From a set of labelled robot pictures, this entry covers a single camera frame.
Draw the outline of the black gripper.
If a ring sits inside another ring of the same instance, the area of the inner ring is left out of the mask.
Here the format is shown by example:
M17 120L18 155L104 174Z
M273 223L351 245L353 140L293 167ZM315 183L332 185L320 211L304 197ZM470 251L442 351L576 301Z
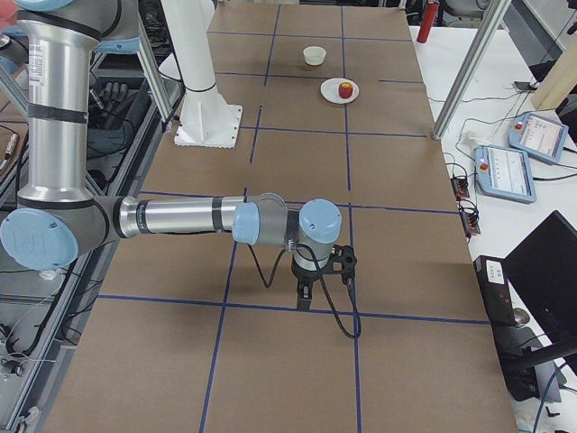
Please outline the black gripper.
M312 291L316 281L321 279L322 273L317 269L313 271L302 268L295 260L291 262L291 270L297 279L297 309L309 310L312 301Z

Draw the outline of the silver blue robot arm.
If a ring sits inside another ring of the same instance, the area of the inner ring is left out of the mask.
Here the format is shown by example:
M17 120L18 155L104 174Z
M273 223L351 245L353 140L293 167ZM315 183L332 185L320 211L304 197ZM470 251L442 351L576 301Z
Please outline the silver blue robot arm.
M314 283L344 270L342 216L332 202L314 199L295 209L272 193L150 201L88 191L90 58L94 51L137 51L139 21L134 1L18 3L29 42L29 178L1 224L5 251L42 272L136 235L228 233L242 244L292 252L297 306L308 309Z

